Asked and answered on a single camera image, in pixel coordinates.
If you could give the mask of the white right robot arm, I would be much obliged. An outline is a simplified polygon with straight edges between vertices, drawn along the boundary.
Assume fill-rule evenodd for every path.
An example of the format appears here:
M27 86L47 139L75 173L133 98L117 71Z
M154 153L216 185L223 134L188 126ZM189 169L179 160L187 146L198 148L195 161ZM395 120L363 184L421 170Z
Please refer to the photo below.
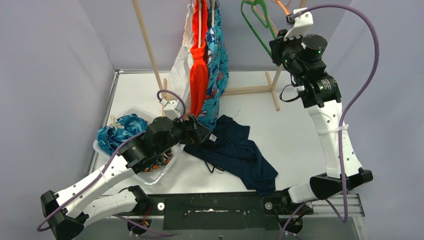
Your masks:
M358 160L342 119L342 98L334 77L326 72L322 60L327 40L316 34L286 39L289 31L282 29L270 41L271 59L293 76L298 98L311 117L324 153L325 172L312 176L307 182L286 189L281 199L282 209L295 213L302 202L325 200L343 191L371 182L371 170Z

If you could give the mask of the pink wire hanger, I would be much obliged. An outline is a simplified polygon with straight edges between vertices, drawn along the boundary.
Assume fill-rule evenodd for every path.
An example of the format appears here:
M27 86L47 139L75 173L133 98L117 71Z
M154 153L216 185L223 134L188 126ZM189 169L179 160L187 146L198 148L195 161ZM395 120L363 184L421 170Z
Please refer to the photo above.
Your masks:
M267 17L270 17L271 20L273 21L273 23L275 24L276 28L277 28L277 32L279 31L278 27L282 24L285 24L286 22L286 15L283 12L283 10L274 2L272 2L271 0L269 1L270 4L267 3L266 7L267 7ZM281 0L281 2L284 5L287 5L289 0ZM257 7L259 10L264 10L259 4L254 6Z

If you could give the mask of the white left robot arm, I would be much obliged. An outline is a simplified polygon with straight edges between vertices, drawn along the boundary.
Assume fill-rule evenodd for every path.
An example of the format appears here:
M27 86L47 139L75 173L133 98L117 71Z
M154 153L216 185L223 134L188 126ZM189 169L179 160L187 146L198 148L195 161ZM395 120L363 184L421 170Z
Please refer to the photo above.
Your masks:
M189 115L187 120L155 118L145 132L125 140L109 160L66 189L48 190L41 197L44 220L37 231L51 230L57 240L72 240L85 227L121 213L142 214L149 200L139 185L103 197L103 193L154 164L158 157L176 145L198 145L211 130Z

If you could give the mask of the orange wooden hanger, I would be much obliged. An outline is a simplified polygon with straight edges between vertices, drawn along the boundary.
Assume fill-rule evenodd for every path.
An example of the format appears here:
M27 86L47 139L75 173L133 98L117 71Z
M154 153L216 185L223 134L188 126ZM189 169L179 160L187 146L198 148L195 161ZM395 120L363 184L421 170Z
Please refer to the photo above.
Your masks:
M289 8L288 8L290 6L291 2L292 2L291 0L289 0L286 5L284 5L284 3L281 2L280 0L271 0L271 1L275 4L277 4L283 10L283 12L285 13L286 16L289 16L291 14L290 11L289 11ZM264 20L265 22L269 21L270 28L273 30L273 32L275 34L278 33L278 30L277 30L275 24L273 23L273 21L271 20L271 18L269 16L265 16L264 10L260 10L256 6L254 6L252 11L253 11L254 14L257 14L259 16L260 20Z

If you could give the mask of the blue leaf print shorts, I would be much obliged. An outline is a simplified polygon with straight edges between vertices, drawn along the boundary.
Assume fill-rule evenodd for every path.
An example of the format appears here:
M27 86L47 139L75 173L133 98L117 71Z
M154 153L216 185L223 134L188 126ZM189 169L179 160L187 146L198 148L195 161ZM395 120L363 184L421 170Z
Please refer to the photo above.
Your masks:
M109 156L128 138L146 131L148 122L137 114L127 114L118 119L111 117L112 122L97 131L98 147Z

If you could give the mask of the navy blue shorts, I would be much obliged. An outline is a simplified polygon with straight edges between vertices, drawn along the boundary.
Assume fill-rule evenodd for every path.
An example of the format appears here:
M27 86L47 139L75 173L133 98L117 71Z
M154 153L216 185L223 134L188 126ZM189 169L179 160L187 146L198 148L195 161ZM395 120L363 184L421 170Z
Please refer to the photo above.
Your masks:
M240 178L247 190L261 198L276 190L278 172L249 139L250 127L222 115L202 144L186 145L184 151L214 168Z

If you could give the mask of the camouflage orange black shorts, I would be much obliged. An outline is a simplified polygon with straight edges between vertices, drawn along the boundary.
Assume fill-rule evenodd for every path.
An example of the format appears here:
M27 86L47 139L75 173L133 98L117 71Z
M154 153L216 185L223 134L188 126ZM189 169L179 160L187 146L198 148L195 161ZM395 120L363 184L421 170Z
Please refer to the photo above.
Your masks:
M152 172L160 167L166 166L172 160L173 156L174 155L171 149L163 152L160 156L156 158L156 161L147 168L145 168L143 172Z

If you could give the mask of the teal shark print shorts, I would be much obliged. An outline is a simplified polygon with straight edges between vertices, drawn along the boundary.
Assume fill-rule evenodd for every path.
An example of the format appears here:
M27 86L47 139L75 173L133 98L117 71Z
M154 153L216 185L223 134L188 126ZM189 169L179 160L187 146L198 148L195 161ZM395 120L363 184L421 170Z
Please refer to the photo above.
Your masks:
M203 107L197 119L203 126L213 130L219 118L220 97L225 92L229 80L229 59L224 40L220 2L216 0L215 25L212 27L210 27L209 8L209 29L205 37L209 81Z

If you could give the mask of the green hanger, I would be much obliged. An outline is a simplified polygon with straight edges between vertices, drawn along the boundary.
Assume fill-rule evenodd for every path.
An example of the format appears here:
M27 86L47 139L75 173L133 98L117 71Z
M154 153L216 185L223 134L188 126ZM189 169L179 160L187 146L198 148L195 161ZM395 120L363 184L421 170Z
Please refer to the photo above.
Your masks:
M277 38L278 31L271 23L269 10L265 0L242 0L240 4L240 12L247 23L248 27L269 55L272 56L272 51L268 41L263 38L265 30L268 31L269 41Z

